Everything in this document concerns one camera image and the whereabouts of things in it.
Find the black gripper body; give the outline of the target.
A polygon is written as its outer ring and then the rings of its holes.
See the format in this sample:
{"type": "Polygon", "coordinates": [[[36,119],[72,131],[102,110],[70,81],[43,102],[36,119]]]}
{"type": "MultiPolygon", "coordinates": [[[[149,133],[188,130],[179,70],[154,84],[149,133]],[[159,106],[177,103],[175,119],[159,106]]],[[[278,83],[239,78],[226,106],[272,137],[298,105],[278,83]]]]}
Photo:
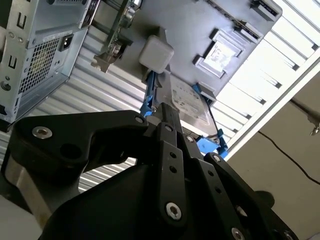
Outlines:
{"type": "Polygon", "coordinates": [[[60,206],[46,240],[218,240],[220,224],[181,164],[138,165],[60,206]]]}

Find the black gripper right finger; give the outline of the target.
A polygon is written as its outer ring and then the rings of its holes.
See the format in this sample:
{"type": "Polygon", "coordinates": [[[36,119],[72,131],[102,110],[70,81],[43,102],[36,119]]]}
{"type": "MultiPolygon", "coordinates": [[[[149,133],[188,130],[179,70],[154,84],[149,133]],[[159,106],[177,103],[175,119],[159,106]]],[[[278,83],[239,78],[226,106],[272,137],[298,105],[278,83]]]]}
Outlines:
{"type": "Polygon", "coordinates": [[[297,235],[216,153],[200,153],[172,110],[183,153],[187,225],[177,240],[296,240],[297,235]]]}

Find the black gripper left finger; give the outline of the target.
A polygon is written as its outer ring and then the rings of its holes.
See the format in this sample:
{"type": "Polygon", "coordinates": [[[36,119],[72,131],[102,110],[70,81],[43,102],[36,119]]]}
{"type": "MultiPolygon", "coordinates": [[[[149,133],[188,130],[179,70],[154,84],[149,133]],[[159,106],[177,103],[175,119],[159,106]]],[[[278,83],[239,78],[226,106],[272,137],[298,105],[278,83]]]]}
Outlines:
{"type": "Polygon", "coordinates": [[[174,109],[150,122],[132,110],[26,117],[12,129],[2,174],[45,228],[67,201],[140,165],[182,165],[174,109]]]}

